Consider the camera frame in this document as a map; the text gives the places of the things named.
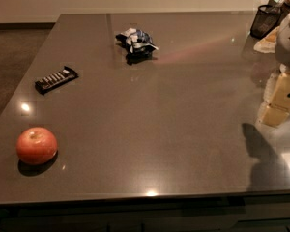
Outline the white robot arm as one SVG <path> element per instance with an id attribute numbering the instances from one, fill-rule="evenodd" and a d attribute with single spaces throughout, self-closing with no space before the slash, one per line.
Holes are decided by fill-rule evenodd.
<path id="1" fill-rule="evenodd" d="M 278 29 L 275 58 L 281 74 L 271 74 L 265 87 L 259 121 L 270 127 L 278 127 L 290 116 L 290 13 Z"/>

